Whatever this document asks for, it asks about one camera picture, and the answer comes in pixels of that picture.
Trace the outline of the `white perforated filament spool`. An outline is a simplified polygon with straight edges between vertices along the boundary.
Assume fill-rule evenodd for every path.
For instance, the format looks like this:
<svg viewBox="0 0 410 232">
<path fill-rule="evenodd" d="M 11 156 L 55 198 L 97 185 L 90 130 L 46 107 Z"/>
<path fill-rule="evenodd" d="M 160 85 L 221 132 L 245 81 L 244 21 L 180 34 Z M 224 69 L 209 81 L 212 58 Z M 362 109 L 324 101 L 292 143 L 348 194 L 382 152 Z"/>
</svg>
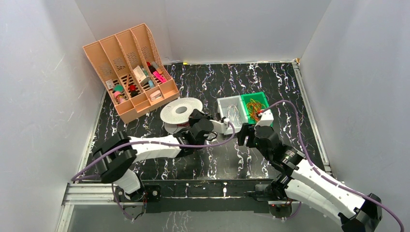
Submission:
<svg viewBox="0 0 410 232">
<path fill-rule="evenodd" d="M 192 97 L 179 98 L 165 105 L 160 112 L 165 130 L 174 134 L 188 127 L 189 116 L 194 109 L 202 111 L 203 103 Z"/>
</svg>

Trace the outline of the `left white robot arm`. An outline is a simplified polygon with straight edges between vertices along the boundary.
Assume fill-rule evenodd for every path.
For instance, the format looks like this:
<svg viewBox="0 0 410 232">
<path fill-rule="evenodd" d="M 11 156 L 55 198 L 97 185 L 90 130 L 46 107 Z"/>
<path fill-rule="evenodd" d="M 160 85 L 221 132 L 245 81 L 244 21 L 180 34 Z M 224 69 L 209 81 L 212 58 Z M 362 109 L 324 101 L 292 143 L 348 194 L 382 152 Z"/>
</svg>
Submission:
<svg viewBox="0 0 410 232">
<path fill-rule="evenodd" d="M 175 134 L 156 138 L 137 138 L 121 131 L 106 140 L 93 153 L 93 160 L 102 183 L 115 184 L 122 195 L 140 201 L 146 188 L 138 174 L 130 169 L 137 162 L 157 158 L 181 158 L 201 149 L 214 132 L 211 116 L 194 110 L 189 116 L 189 126 Z"/>
</svg>

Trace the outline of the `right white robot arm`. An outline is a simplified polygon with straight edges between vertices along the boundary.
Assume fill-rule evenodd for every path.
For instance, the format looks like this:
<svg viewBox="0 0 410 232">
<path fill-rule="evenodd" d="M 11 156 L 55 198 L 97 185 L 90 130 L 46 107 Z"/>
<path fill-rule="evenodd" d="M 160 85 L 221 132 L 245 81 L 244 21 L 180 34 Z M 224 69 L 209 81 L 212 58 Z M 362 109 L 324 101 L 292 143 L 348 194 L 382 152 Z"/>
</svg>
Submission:
<svg viewBox="0 0 410 232">
<path fill-rule="evenodd" d="M 381 199 L 371 193 L 362 198 L 322 170 L 315 171 L 306 156 L 284 144 L 270 126 L 245 123 L 238 145 L 256 148 L 279 171 L 271 184 L 258 184 L 247 195 L 258 201 L 300 201 L 335 221 L 344 232 L 373 232 L 382 219 Z"/>
</svg>

